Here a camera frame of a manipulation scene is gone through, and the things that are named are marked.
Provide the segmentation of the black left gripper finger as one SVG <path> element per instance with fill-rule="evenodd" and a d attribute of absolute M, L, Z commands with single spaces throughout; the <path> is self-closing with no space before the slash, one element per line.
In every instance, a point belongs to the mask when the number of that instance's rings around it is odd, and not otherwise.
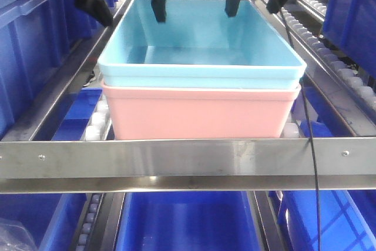
<path fill-rule="evenodd" d="M 111 26 L 113 16 L 104 0 L 74 0 L 75 6 L 93 17 L 102 26 Z"/>
<path fill-rule="evenodd" d="M 151 0 L 151 5 L 157 22 L 166 22 L 166 0 Z"/>

